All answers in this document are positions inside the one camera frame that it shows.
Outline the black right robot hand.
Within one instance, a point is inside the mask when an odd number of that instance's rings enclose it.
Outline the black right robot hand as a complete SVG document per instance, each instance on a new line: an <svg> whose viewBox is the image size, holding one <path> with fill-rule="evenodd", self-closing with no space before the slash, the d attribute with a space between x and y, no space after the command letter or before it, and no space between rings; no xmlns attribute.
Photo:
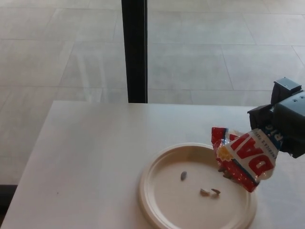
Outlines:
<svg viewBox="0 0 305 229"><path fill-rule="evenodd" d="M248 111L252 129L271 124L284 136L280 151L305 154L305 91L286 77L274 81L271 102Z"/></svg>

